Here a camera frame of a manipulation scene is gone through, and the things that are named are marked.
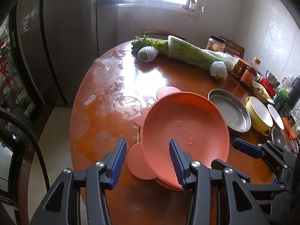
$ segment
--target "silver bolt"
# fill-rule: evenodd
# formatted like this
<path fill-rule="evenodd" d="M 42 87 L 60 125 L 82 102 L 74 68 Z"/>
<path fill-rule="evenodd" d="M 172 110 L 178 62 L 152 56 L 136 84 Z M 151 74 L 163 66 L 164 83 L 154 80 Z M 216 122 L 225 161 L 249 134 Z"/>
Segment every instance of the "silver bolt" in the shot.
<path fill-rule="evenodd" d="M 63 173 L 64 174 L 69 174 L 71 171 L 72 171 L 71 168 L 66 168 L 66 169 L 63 170 Z"/>
<path fill-rule="evenodd" d="M 227 174 L 232 174 L 232 173 L 233 173 L 233 170 L 232 170 L 230 167 L 227 167 L 227 168 L 225 168 L 225 172 L 226 172 Z"/>
<path fill-rule="evenodd" d="M 104 166 L 104 162 L 96 162 L 96 167 L 103 167 Z"/>
<path fill-rule="evenodd" d="M 193 166 L 193 167 L 198 167 L 198 166 L 200 166 L 200 165 L 201 165 L 201 163 L 198 162 L 198 161 L 193 161 L 193 162 L 192 162 L 192 166 Z"/>

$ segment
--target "round brown table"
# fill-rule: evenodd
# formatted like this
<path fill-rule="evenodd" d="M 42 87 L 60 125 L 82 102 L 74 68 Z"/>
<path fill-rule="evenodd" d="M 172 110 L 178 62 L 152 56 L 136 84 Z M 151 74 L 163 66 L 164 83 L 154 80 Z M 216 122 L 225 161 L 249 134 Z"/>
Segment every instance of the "round brown table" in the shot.
<path fill-rule="evenodd" d="M 163 86 L 207 97 L 212 89 L 224 89 L 243 104 L 251 92 L 231 76 L 213 80 L 208 71 L 183 62 L 157 56 L 143 63 L 131 53 L 131 43 L 123 43 L 97 58 L 78 90 L 72 113 L 70 136 L 75 171 L 101 161 L 114 149 L 118 139 L 125 139 L 127 151 L 137 142 L 138 127 L 132 119 L 144 107 L 156 101 L 156 92 Z M 264 143 L 266 137 L 253 128 L 241 138 L 253 144 Z M 230 146 L 227 162 L 249 175 L 257 184 L 272 183 L 274 176 L 266 164 Z M 185 224 L 191 191 L 172 191 L 154 180 L 140 180 L 123 165 L 114 190 L 106 191 L 112 223 Z M 212 202 L 211 224 L 215 223 L 215 202 Z"/>

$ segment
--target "bottle label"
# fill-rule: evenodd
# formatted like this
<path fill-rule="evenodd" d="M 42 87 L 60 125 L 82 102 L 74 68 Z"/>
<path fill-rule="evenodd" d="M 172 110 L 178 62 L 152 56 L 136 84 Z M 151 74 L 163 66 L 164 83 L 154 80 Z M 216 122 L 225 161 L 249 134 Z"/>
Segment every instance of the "bottle label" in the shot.
<path fill-rule="evenodd" d="M 254 79 L 255 76 L 252 73 L 250 73 L 248 69 L 245 70 L 243 76 L 241 77 L 242 82 L 248 86 L 250 86 L 253 83 Z"/>

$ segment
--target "yellow pot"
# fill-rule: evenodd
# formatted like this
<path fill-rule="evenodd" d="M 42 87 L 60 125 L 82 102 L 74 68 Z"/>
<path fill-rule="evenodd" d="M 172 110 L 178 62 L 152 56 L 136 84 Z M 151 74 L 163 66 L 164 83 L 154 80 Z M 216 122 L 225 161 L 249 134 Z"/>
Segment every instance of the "yellow pot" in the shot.
<path fill-rule="evenodd" d="M 265 105 L 255 97 L 247 97 L 246 109 L 250 114 L 252 127 L 263 135 L 269 136 L 273 127 L 273 120 Z"/>

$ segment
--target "plate of food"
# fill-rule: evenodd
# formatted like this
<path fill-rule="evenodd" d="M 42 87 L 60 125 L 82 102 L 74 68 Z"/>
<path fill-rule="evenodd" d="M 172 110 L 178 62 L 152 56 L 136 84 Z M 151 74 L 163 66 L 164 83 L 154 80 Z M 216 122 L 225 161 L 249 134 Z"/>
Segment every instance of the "plate of food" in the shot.
<path fill-rule="evenodd" d="M 254 95 L 263 103 L 268 103 L 268 104 L 274 104 L 274 101 L 272 98 L 269 96 L 267 93 L 266 89 L 259 83 L 253 82 L 252 83 L 252 90 Z"/>

